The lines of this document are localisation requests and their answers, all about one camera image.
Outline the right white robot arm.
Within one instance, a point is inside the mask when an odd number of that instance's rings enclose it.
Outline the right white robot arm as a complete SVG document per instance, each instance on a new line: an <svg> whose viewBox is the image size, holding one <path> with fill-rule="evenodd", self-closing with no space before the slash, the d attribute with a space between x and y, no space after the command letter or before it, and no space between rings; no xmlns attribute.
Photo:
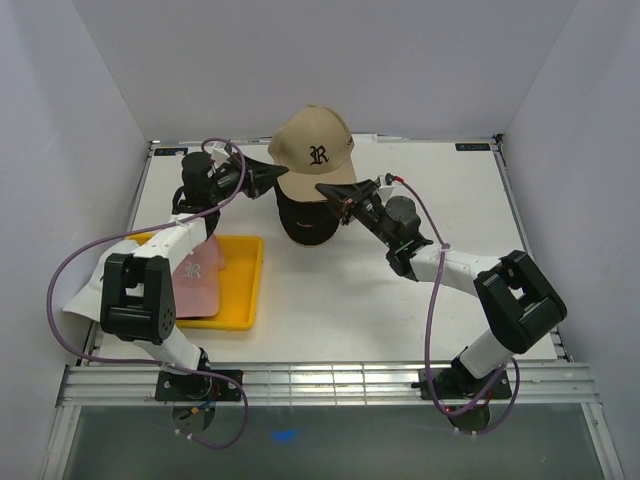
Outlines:
<svg viewBox="0 0 640 480"><path fill-rule="evenodd" d="M456 251L441 237L421 232L427 212L416 195L391 196L397 177L353 184L319 183L332 213L343 224L360 222L387 248L400 277L445 286L475 297L487 330L439 372L429 371L423 389L440 399L474 397L514 356L530 350L567 316L567 307L532 257L521 250L483 256Z"/></svg>

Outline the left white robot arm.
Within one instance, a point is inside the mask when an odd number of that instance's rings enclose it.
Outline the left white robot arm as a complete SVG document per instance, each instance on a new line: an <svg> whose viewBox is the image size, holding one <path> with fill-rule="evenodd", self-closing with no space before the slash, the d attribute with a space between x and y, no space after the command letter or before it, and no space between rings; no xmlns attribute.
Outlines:
<svg viewBox="0 0 640 480"><path fill-rule="evenodd" d="M215 167L205 152L187 154L181 161L182 185L172 199L168 226L131 253L114 253L104 264L100 326L122 341L134 343L151 361L178 372L177 386L190 399L205 397L212 376L201 368L206 353L175 326L177 310L172 275L217 227L220 210L235 195L258 198L288 172L230 154Z"/></svg>

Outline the beige baseball cap black R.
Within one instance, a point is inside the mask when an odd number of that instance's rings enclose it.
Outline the beige baseball cap black R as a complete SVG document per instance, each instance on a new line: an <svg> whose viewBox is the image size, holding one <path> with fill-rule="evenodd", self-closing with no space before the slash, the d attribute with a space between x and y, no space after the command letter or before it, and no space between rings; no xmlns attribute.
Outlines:
<svg viewBox="0 0 640 480"><path fill-rule="evenodd" d="M333 109L308 105L291 117L271 138L268 154L288 169L278 179L284 195L296 202L319 202L325 197L316 185L352 184L353 136Z"/></svg>

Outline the black baseball cap gold R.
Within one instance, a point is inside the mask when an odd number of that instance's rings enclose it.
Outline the black baseball cap gold R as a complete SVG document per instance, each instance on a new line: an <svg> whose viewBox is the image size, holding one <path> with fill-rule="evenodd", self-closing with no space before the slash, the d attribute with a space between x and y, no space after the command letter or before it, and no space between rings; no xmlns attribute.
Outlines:
<svg viewBox="0 0 640 480"><path fill-rule="evenodd" d="M296 244L319 246L338 230L339 220L326 202L298 202L289 198L279 185L274 190L281 225Z"/></svg>

